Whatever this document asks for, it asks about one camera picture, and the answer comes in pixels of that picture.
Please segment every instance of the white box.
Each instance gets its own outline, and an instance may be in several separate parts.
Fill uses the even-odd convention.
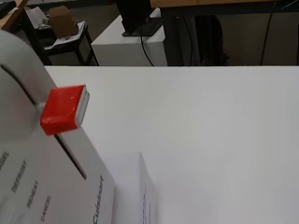
[[[151,17],[161,17],[155,9]],[[122,36],[122,18],[119,16],[92,43],[95,57],[102,66],[150,66],[139,36]],[[144,48],[155,66],[167,66],[164,52],[163,26],[151,37],[143,37]]]
[[[142,154],[104,160],[115,181],[112,224],[157,224],[158,195]]]

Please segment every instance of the red plastic piece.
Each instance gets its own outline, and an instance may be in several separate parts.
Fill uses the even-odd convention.
[[[78,128],[76,114],[82,97],[83,86],[65,87],[50,91],[40,126],[46,135],[63,133]]]

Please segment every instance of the black cable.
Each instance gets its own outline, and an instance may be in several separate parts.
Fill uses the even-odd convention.
[[[189,27],[188,27],[187,22],[186,22],[186,18],[183,17],[183,19],[184,19],[184,23],[185,23],[185,26],[186,26],[186,29],[187,29],[187,32],[188,32],[188,36],[189,36],[189,39],[190,39],[190,44],[191,44],[190,66],[192,66],[193,42],[192,42],[192,37],[191,37]]]
[[[298,23],[297,65],[299,65],[299,23]]]
[[[263,41],[263,51],[262,51],[262,58],[261,58],[261,61],[260,61],[260,65],[263,65],[263,56],[264,56],[265,46],[267,44],[267,39],[268,39],[268,34],[269,34],[269,29],[270,29],[272,16],[273,16],[273,13],[271,13],[270,16],[269,16],[269,20],[268,20],[268,23],[267,23],[267,28],[265,30],[264,41]]]
[[[143,25],[141,25],[141,31],[140,31],[141,46],[142,46],[142,49],[143,49],[144,54],[146,55],[147,59],[149,60],[150,65],[154,67],[155,65],[153,65],[153,63],[151,62],[151,60],[150,60],[150,58],[149,58],[148,53],[147,53],[146,50],[144,49],[144,43],[143,43],[143,39],[142,39],[142,31],[143,31]]]

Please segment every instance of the desk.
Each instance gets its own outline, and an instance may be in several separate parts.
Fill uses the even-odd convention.
[[[47,67],[105,160],[142,151],[160,224],[298,223],[298,67]]]
[[[40,60],[43,62],[43,64],[50,65],[50,59],[47,56],[46,51],[40,44],[36,35],[36,31],[25,12],[24,8],[26,7],[28,0],[16,0],[16,3],[19,9],[9,15],[6,15],[3,19],[0,20],[0,29],[11,32],[15,25],[20,24],[21,28],[26,33],[26,36],[32,48],[35,50]]]
[[[290,2],[293,0],[276,3],[269,0],[151,0],[151,5],[160,7],[164,18],[164,46],[168,65],[183,65],[178,17],[299,11],[298,2],[283,8]]]

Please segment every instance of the computer monitor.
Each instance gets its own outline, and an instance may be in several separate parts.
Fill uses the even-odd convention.
[[[162,18],[151,18],[150,0],[116,0],[125,32],[123,36],[152,36],[163,24]]]

